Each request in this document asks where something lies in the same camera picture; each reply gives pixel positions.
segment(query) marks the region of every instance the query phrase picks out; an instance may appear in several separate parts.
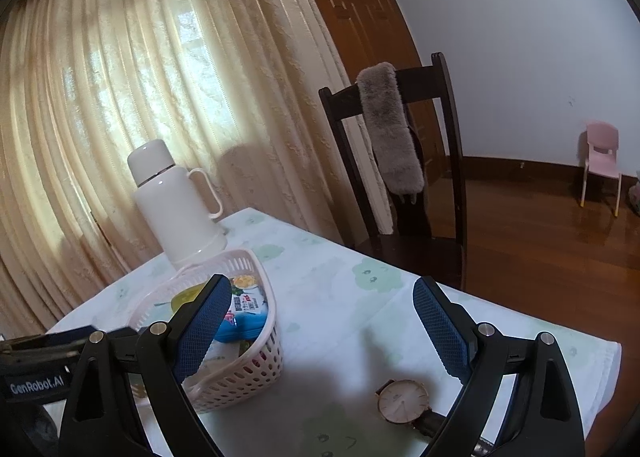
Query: beige curtain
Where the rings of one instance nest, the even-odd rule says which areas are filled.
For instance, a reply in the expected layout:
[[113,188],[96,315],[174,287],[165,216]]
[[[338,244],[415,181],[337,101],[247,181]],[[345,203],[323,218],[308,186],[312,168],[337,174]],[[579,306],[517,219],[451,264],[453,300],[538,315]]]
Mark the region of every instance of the beige curtain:
[[[317,97],[346,83],[311,0],[21,0],[0,50],[0,331],[43,331],[160,252],[126,163],[153,138],[227,214],[363,238]],[[362,123],[348,134],[390,231]]]

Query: thermos lid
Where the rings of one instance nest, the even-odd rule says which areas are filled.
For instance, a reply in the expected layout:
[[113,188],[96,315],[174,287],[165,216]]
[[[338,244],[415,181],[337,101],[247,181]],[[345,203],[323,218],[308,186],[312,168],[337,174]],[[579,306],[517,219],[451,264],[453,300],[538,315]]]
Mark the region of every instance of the thermos lid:
[[174,158],[162,140],[151,140],[136,148],[129,154],[127,163],[138,187],[175,165]]

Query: white wall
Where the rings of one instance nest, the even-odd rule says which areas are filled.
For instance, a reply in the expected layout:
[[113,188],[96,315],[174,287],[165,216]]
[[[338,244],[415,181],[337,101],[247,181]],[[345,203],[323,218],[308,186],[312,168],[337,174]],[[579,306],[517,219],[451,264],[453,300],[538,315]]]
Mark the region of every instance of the white wall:
[[444,52],[463,148],[577,164],[588,119],[640,169],[640,23],[626,0],[398,0],[425,64]]

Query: door panel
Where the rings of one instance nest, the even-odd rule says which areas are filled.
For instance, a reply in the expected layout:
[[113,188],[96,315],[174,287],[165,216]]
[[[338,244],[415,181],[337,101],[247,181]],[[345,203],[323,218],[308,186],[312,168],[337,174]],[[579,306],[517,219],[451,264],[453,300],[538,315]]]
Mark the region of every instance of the door panel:
[[[397,69],[420,66],[409,28],[396,0],[316,0],[351,80],[380,62]],[[429,182],[442,175],[444,147],[433,102],[409,105],[424,151]]]

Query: thermos handle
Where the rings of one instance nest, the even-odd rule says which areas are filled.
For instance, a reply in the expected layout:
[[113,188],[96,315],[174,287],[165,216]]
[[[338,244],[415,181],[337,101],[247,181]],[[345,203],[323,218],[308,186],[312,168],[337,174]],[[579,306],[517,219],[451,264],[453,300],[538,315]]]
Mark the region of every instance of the thermos handle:
[[209,180],[209,176],[207,175],[207,172],[205,172],[201,168],[194,168],[193,170],[191,170],[187,174],[187,177],[191,177],[191,174],[193,174],[194,172],[200,172],[201,174],[203,174],[204,179],[206,179],[207,184],[209,185],[209,189],[211,190],[211,193],[213,194],[213,197],[216,198],[216,202],[218,203],[218,206],[220,207],[220,211],[218,211],[218,213],[210,213],[209,214],[209,219],[217,219],[218,217],[220,217],[220,215],[222,215],[222,212],[224,211],[223,208],[222,208],[222,201],[220,200],[220,197],[218,197],[218,194],[216,193],[216,191],[213,189],[213,185],[211,184],[211,181]]

